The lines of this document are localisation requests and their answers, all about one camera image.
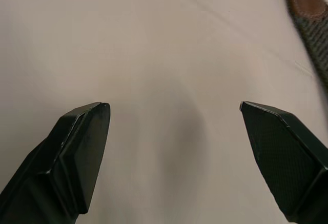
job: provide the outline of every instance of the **textured rubber pad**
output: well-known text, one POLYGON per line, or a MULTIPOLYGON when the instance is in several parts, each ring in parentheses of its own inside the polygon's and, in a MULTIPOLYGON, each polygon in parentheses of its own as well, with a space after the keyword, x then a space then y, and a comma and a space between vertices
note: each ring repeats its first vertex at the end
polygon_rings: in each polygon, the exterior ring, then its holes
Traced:
POLYGON ((293 114, 243 102, 254 158, 287 220, 328 223, 328 150, 293 114))

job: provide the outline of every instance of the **white surface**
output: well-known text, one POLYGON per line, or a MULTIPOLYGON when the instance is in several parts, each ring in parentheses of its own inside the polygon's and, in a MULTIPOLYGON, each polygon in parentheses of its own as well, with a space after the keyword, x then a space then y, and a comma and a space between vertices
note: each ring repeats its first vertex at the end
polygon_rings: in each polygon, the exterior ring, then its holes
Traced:
POLYGON ((239 104, 327 110, 284 0, 0 0, 0 189, 65 112, 111 104, 77 223, 286 223, 239 104))

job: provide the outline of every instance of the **brown leather strap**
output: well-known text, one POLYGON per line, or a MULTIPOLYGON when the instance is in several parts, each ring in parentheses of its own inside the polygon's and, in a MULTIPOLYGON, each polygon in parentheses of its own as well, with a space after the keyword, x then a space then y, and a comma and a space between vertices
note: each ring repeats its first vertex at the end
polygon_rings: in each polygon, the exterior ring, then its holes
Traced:
POLYGON ((321 19, 327 12, 324 0, 288 0, 290 9, 298 16, 307 19, 321 19))

